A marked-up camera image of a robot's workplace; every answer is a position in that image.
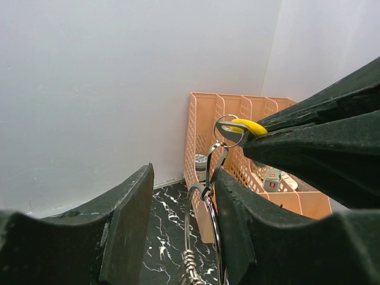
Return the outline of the key with yellow tag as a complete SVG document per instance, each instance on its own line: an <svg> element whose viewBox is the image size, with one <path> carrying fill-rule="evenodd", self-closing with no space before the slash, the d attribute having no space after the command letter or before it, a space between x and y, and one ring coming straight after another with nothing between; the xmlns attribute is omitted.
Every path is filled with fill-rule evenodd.
<svg viewBox="0 0 380 285"><path fill-rule="evenodd" d="M217 144L227 148L243 147L248 141L267 134L260 124L228 114L218 118L213 126L213 137Z"/></svg>

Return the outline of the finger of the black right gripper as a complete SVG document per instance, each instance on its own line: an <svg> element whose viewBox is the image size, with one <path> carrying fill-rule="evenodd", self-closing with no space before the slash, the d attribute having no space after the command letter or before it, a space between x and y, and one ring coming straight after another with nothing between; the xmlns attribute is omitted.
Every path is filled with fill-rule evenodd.
<svg viewBox="0 0 380 285"><path fill-rule="evenodd" d="M244 155L293 174L347 208L379 208L379 112L270 132Z"/></svg>
<svg viewBox="0 0 380 285"><path fill-rule="evenodd" d="M312 97L258 121L267 131L325 124L379 110L379 58Z"/></svg>

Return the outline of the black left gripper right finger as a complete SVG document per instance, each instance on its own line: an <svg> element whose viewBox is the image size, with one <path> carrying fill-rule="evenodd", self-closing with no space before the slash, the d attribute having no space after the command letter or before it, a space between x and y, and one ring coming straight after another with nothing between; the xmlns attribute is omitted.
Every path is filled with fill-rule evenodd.
<svg viewBox="0 0 380 285"><path fill-rule="evenodd" d="M243 187L225 170L215 190L230 284L379 283L379 211L314 220Z"/></svg>

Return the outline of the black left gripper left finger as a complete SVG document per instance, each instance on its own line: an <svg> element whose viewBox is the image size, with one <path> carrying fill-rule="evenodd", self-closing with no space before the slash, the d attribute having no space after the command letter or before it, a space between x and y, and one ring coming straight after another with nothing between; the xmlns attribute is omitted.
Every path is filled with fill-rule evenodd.
<svg viewBox="0 0 380 285"><path fill-rule="evenodd" d="M154 169L147 164L55 216L1 211L1 283L138 284L153 183Z"/></svg>

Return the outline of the large metal keyring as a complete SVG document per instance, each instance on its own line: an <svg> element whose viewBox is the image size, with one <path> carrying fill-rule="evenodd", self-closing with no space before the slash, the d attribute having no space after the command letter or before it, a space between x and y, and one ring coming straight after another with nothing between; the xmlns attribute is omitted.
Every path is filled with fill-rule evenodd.
<svg viewBox="0 0 380 285"><path fill-rule="evenodd" d="M213 153L218 149L222 148L223 153L219 158L214 172L211 173L211 158ZM217 214L216 206L213 203L214 190L213 185L218 175L219 170L224 165L224 162L229 153L229 147L224 142L217 142L213 144L207 156L206 162L206 177L205 184L199 182L193 183L188 190L186 196L186 213L185 213L185 228L184 228L184 242L185 250L182 253L182 271L179 274L178 284L204 284L205 282L197 273L197 264L195 262L195 254L191 249L191 239L190 239L190 210L192 207L192 198L195 194L198 194L201 201L205 203L206 209L208 210L208 217L211 222L211 228L213 231L214 245L216 249L217 258L217 284L226 284L227 273L226 273L226 258L223 249L223 241L221 235L221 228L219 217Z"/></svg>

